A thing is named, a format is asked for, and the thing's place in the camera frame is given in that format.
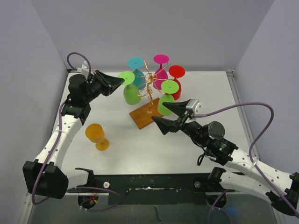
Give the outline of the blue wine glass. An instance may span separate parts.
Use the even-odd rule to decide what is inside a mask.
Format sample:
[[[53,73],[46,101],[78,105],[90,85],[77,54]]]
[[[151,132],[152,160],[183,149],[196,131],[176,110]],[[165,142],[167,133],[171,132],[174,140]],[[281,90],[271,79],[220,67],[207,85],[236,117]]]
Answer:
[[[138,88],[138,90],[142,90],[145,88],[145,75],[140,70],[140,68],[144,65],[144,60],[139,56],[134,56],[128,60],[128,67],[133,69],[133,74],[135,79],[133,81],[133,85]]]

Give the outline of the magenta wine glass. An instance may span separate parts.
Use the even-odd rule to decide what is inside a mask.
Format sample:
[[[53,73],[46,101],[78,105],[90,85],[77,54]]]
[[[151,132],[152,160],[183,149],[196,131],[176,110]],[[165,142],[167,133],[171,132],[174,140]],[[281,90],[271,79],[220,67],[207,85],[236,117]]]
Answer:
[[[164,54],[158,54],[154,56],[153,60],[154,62],[160,65],[159,69],[155,72],[155,77],[157,78],[157,81],[168,79],[168,75],[165,71],[164,65],[168,65],[169,57]]]

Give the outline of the red wine glass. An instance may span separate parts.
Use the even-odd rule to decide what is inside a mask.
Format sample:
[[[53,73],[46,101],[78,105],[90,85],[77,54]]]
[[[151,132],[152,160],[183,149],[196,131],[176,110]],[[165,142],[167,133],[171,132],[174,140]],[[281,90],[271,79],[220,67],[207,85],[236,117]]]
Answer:
[[[173,80],[179,86],[179,90],[176,93],[172,94],[174,99],[178,100],[181,96],[181,91],[182,91],[182,86],[179,79],[185,75],[185,69],[180,65],[173,65],[169,68],[169,74],[174,78]]]

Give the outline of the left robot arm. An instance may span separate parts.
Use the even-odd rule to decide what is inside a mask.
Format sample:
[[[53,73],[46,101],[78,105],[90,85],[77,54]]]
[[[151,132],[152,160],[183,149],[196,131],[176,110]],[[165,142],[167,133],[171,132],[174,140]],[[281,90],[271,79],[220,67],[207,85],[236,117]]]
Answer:
[[[39,155],[33,161],[26,161],[22,168],[33,204],[37,204],[36,195],[61,199],[72,188],[80,187],[85,192],[93,190],[92,170],[75,168],[65,173],[62,163],[72,140],[87,120],[90,103],[99,95],[111,95],[124,81],[98,70],[87,77],[74,73],[69,78],[69,94],[58,109],[56,129]]]

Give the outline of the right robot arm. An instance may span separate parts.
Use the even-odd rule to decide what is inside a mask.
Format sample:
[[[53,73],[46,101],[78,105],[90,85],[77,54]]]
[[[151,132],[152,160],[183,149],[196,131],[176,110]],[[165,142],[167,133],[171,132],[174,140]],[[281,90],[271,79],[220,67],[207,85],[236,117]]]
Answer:
[[[253,140],[248,152],[224,138],[225,128],[217,121],[204,126],[196,119],[209,117],[220,112],[241,107],[243,104],[231,105],[207,114],[200,114],[201,103],[196,99],[163,105],[177,115],[176,120],[153,116],[162,134],[182,131],[192,142],[203,149],[200,158],[206,157],[222,165],[215,167],[209,175],[209,188],[218,191],[235,190],[259,197],[271,204],[277,211],[298,217],[299,174],[289,174],[273,168],[252,155]]]

